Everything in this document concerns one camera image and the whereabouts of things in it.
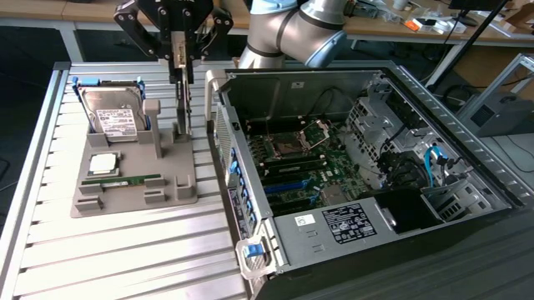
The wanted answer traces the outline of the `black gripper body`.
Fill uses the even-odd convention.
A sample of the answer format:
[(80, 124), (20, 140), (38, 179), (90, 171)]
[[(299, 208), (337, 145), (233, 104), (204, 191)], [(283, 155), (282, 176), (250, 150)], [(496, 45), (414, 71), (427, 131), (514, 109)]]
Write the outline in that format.
[(146, 15), (159, 14), (160, 9), (178, 14), (187, 9), (192, 15), (208, 15), (212, 11), (212, 1), (139, 0), (136, 5)]

